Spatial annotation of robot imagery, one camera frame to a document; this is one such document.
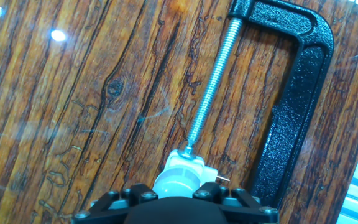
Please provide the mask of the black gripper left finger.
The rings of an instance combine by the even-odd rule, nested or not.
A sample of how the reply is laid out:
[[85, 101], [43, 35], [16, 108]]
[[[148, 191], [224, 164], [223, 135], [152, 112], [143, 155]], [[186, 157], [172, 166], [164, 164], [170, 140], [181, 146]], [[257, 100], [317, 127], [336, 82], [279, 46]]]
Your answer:
[[128, 189], [109, 191], [93, 201], [88, 210], [82, 210], [71, 219], [73, 224], [124, 223], [137, 205], [158, 199], [158, 194], [145, 184], [134, 184]]

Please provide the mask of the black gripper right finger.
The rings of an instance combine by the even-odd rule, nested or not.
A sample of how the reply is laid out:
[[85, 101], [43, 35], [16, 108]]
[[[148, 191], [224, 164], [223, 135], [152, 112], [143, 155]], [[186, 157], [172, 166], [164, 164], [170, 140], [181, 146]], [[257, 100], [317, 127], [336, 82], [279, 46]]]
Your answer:
[[217, 207], [228, 223], [279, 223], [277, 208], [261, 205], [245, 189], [207, 182], [193, 193], [193, 199]]

